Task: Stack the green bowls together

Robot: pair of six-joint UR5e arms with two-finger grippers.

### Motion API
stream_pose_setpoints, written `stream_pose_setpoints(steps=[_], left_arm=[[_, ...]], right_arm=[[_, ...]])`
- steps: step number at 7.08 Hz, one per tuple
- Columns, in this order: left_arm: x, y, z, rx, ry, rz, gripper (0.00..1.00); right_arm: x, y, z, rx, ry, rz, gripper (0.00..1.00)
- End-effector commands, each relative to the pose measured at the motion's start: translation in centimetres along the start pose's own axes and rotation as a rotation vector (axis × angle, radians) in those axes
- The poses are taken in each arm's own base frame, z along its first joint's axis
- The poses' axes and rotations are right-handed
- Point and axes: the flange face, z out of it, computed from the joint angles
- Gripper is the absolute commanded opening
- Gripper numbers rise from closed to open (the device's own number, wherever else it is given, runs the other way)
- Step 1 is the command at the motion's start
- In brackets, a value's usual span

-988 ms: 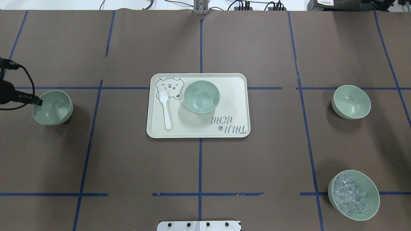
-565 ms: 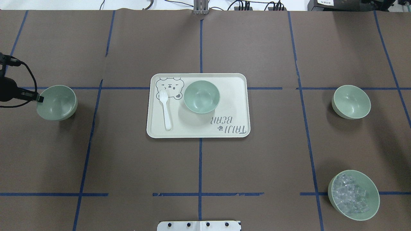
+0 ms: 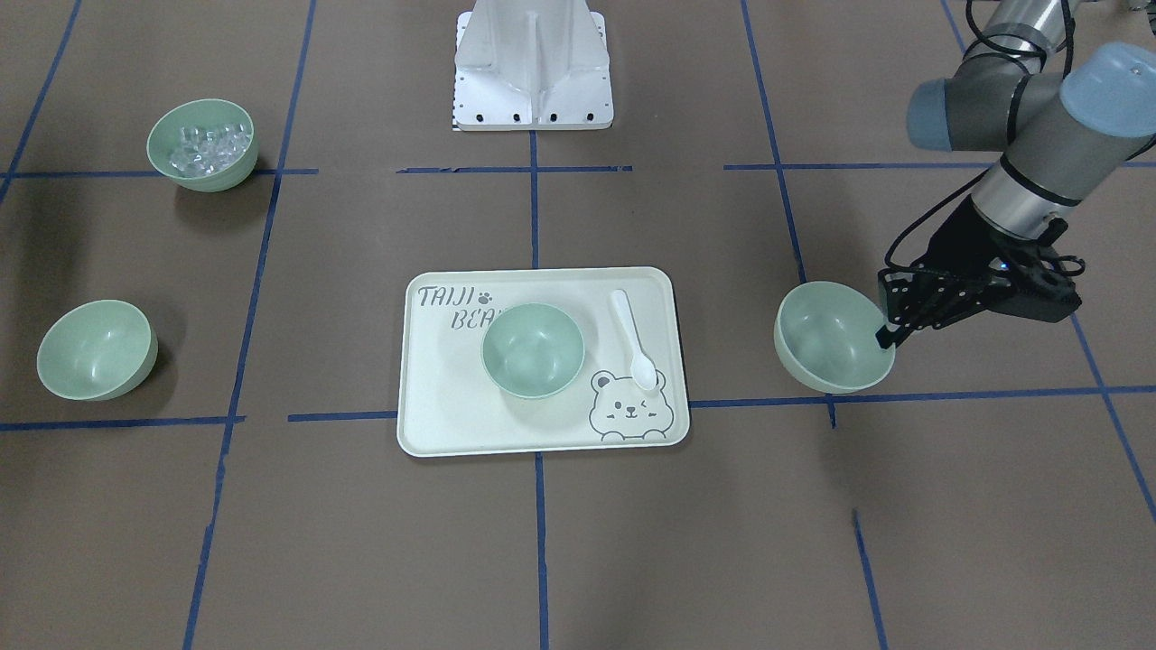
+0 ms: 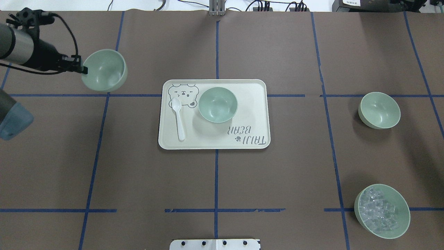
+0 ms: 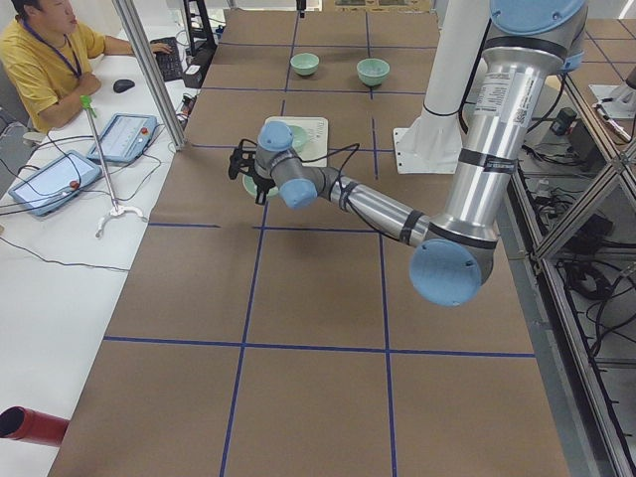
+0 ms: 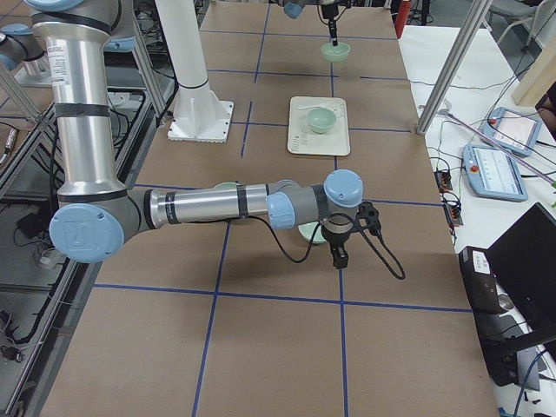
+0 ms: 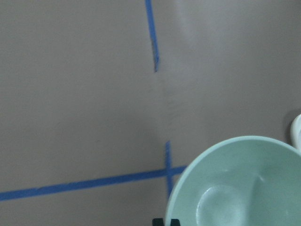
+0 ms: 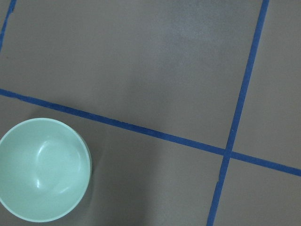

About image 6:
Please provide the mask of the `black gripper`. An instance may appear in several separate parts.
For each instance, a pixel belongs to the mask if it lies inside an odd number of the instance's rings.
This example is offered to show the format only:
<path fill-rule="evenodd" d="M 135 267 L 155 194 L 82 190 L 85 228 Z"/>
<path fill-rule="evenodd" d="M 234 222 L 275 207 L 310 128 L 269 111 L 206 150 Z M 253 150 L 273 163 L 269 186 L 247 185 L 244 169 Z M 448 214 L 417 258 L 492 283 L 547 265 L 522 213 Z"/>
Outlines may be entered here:
<path fill-rule="evenodd" d="M 321 21 L 329 30 L 337 30 L 336 18 L 340 15 L 338 3 L 320 5 Z"/>
<path fill-rule="evenodd" d="M 333 266 L 335 268 L 346 268 L 348 266 L 348 252 L 344 245 L 351 234 L 351 226 L 347 223 L 325 222 L 321 226 L 321 234 L 329 244 L 333 256 Z"/>

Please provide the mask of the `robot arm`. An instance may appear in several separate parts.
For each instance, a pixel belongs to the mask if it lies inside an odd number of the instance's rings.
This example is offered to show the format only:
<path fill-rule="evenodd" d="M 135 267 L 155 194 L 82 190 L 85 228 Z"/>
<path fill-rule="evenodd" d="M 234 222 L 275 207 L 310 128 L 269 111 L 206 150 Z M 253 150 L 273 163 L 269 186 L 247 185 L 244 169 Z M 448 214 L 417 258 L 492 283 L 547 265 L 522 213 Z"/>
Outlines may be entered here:
<path fill-rule="evenodd" d="M 341 0 L 276 0 L 275 4 L 283 8 L 284 13 L 291 19 L 298 18 L 308 5 L 315 5 L 317 7 L 317 14 L 319 19 L 329 29 L 337 29 L 337 20 L 340 17 L 340 7 L 349 9 L 352 5 L 351 1 Z"/>

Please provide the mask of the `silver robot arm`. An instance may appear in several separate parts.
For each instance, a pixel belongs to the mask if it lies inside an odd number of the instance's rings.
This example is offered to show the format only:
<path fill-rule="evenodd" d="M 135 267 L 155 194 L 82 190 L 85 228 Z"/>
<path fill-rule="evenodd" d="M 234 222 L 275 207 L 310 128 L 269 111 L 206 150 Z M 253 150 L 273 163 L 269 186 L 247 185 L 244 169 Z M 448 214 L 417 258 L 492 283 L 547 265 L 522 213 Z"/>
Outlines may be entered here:
<path fill-rule="evenodd" d="M 360 230 L 363 183 L 348 169 L 302 187 L 283 180 L 232 189 L 182 192 L 128 189 L 116 175 L 104 50 L 129 34 L 129 1 L 32 1 L 32 28 L 47 46 L 64 183 L 50 221 L 50 239 L 71 260 L 98 263 L 135 235 L 167 224 L 266 216 L 272 230 L 318 222 L 336 268 L 344 244 Z"/>

